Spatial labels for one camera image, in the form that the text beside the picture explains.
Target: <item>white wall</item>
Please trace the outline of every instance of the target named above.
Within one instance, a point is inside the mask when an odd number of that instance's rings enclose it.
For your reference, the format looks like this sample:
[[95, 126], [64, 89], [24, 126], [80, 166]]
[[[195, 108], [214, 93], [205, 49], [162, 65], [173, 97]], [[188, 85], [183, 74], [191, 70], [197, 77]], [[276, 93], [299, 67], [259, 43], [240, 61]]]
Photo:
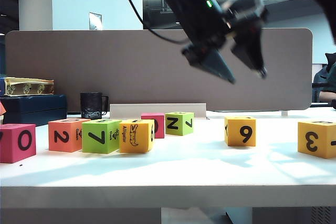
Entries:
[[51, 30], [51, 0], [19, 0], [20, 30]]
[[323, 13], [271, 22], [267, 23], [266, 27], [304, 27], [310, 29], [313, 33], [313, 63], [327, 63], [324, 54], [336, 52], [329, 24]]
[[[142, 0], [133, 0], [142, 16]], [[102, 14], [104, 29], [142, 29], [128, 0], [52, 0], [53, 30], [89, 29], [89, 12]]]

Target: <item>blue box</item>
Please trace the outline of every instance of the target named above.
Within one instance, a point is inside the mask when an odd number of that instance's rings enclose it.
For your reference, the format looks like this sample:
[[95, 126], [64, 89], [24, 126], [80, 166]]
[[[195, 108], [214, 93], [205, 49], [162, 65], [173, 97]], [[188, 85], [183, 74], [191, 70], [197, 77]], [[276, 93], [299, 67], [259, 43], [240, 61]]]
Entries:
[[3, 123], [24, 123], [41, 126], [49, 121], [67, 118], [64, 94], [0, 97], [6, 109]]

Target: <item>pink block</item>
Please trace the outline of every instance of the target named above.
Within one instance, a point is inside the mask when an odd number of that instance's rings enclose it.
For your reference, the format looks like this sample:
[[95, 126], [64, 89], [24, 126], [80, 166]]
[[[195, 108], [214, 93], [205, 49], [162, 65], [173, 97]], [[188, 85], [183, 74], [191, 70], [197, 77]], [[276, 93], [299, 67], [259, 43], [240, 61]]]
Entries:
[[35, 124], [0, 126], [0, 163], [15, 163], [36, 155]]
[[154, 119], [155, 138], [164, 138], [164, 113], [142, 113], [141, 119]]

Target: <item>lime green block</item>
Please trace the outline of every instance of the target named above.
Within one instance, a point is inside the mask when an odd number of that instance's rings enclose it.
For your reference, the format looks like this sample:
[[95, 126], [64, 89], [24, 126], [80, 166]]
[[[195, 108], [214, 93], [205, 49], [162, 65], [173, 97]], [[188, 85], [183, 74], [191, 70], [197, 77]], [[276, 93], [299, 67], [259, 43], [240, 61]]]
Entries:
[[194, 132], [193, 112], [171, 112], [165, 114], [166, 134], [183, 136]]
[[82, 123], [82, 151], [108, 154], [119, 149], [120, 122], [97, 119]]

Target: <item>yellow block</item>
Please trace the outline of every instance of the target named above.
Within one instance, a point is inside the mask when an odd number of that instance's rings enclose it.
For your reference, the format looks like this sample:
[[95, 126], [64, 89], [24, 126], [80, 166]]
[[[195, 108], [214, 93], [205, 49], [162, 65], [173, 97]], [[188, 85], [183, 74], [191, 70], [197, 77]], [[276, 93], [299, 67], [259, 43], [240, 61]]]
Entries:
[[256, 119], [251, 116], [226, 116], [225, 142], [228, 146], [256, 146]]
[[336, 157], [336, 123], [298, 122], [298, 152], [317, 157]]
[[119, 127], [120, 152], [146, 153], [153, 147], [154, 120], [124, 120]]

